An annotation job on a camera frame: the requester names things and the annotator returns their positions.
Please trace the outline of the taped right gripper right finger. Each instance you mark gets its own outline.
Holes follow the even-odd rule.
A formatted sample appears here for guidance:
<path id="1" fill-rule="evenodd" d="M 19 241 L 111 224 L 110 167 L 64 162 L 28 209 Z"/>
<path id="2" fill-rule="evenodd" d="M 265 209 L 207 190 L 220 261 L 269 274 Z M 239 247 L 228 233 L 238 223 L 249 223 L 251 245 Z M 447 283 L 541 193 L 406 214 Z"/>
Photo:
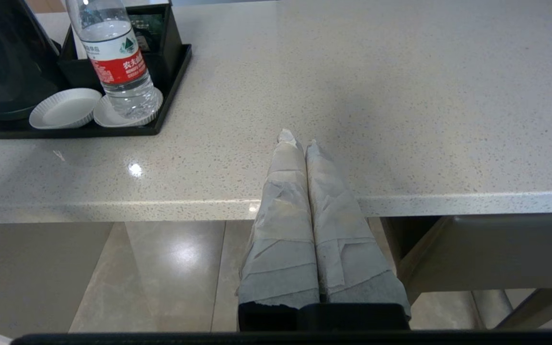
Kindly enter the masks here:
<path id="1" fill-rule="evenodd" d="M 403 283 L 393 273 L 333 157 L 314 140 L 307 147 L 305 162 L 322 300 L 397 304 L 410 319 Z"/>

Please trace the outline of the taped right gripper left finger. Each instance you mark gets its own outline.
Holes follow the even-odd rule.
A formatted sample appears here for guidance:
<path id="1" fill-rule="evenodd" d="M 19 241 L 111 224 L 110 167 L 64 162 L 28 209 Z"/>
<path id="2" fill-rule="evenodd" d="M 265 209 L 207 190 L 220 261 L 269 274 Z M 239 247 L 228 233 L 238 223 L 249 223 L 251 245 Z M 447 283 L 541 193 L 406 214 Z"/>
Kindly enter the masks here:
<path id="1" fill-rule="evenodd" d="M 320 301 L 310 208 L 304 149 L 283 129 L 240 268 L 238 304 L 300 309 Z"/>

